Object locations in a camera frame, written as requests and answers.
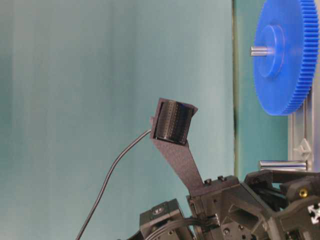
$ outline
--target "gear teeth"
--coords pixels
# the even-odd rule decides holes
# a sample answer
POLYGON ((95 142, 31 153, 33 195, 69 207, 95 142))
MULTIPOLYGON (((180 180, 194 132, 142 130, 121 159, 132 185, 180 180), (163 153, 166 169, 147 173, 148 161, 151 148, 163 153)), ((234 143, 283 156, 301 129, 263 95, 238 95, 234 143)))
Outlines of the gear teeth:
POLYGON ((313 84, 319 53, 319 18, 314 0, 299 0, 303 17, 304 44, 300 75, 289 104, 282 115, 297 111, 303 104, 313 84))

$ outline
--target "teal wall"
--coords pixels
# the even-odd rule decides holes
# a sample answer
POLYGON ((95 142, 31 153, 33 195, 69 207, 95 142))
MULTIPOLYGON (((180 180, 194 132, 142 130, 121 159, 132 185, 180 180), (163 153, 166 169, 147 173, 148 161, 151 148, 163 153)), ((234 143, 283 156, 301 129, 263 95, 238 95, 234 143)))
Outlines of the teal wall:
POLYGON ((259 161, 288 160, 288 118, 267 115, 256 96, 253 46, 265 0, 233 0, 235 172, 241 180, 259 161))
MULTIPOLYGON (((158 98, 199 107, 203 179, 234 171, 232 4, 2 0, 0 239, 70 240, 158 98)), ((188 192, 145 139, 118 165, 83 239, 126 239, 139 213, 188 192)))

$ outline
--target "metal shaft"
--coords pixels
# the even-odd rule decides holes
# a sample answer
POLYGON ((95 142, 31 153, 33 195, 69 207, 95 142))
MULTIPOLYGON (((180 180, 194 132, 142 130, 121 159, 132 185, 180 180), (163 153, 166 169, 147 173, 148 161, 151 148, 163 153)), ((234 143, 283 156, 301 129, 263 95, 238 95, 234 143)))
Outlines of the metal shaft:
POLYGON ((251 57, 265 57, 269 53, 266 46, 252 46, 251 57))
POLYGON ((306 161, 260 161, 260 169, 306 172, 307 162, 306 161))

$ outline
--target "blue gear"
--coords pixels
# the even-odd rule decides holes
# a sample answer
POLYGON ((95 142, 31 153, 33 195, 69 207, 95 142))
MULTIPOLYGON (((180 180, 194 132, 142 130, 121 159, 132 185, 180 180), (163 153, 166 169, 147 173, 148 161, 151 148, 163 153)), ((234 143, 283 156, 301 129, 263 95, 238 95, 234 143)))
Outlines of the blue gear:
POLYGON ((314 0, 266 0, 254 45, 270 54, 253 60, 256 94, 270 115, 289 115, 307 97, 316 71, 319 24, 314 0))

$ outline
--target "black cable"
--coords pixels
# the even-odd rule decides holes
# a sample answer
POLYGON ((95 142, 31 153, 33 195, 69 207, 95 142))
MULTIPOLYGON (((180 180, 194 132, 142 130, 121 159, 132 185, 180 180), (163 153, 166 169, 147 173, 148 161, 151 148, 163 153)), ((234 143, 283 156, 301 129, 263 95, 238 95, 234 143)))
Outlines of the black cable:
POLYGON ((81 229, 80 229, 77 237, 75 238, 75 240, 80 240, 82 234, 84 233, 84 231, 85 231, 85 229, 86 229, 86 227, 87 227, 87 225, 88 225, 88 223, 89 223, 92 215, 94 214, 94 212, 95 212, 95 210, 96 210, 96 208, 97 208, 97 206, 98 206, 98 204, 99 204, 99 202, 100 202, 100 200, 101 200, 101 198, 102 198, 102 195, 104 194, 104 191, 105 191, 105 189, 106 189, 106 186, 107 186, 107 184, 108 184, 108 181, 109 181, 109 179, 110 179, 110 176, 111 176, 112 172, 114 171, 116 165, 117 165, 118 162, 120 161, 120 159, 121 159, 134 145, 136 145, 138 142, 140 142, 140 140, 143 139, 143 138, 144 138, 146 135, 148 135, 150 132, 151 132, 151 130, 149 129, 149 130, 145 131, 144 133, 142 133, 142 134, 141 134, 139 137, 137 137, 129 146, 127 146, 127 147, 120 153, 120 155, 115 159, 115 161, 114 161, 113 164, 111 165, 111 167, 110 167, 110 169, 109 169, 109 171, 108 171, 108 173, 107 173, 107 175, 106 175, 106 177, 105 177, 105 180, 104 180, 104 182, 103 182, 103 184, 102 184, 102 187, 101 187, 101 190, 100 190, 100 192, 99 192, 99 194, 98 194, 98 197, 96 198, 96 200, 95 200, 95 202, 94 202, 94 204, 93 204, 93 206, 92 206, 92 208, 91 208, 91 210, 90 210, 90 212, 89 212, 89 215, 88 215, 88 217, 86 218, 86 220, 84 221, 84 224, 82 225, 82 227, 81 227, 81 229))
POLYGON ((188 227, 188 226, 204 227, 204 226, 207 226, 208 223, 209 222, 207 220, 201 220, 201 219, 192 218, 192 217, 184 218, 181 220, 170 221, 170 222, 166 223, 165 225, 159 227, 154 232, 152 232, 149 236, 147 236, 145 238, 145 240, 156 240, 161 235, 168 233, 170 231, 173 231, 175 229, 178 229, 178 228, 188 227))

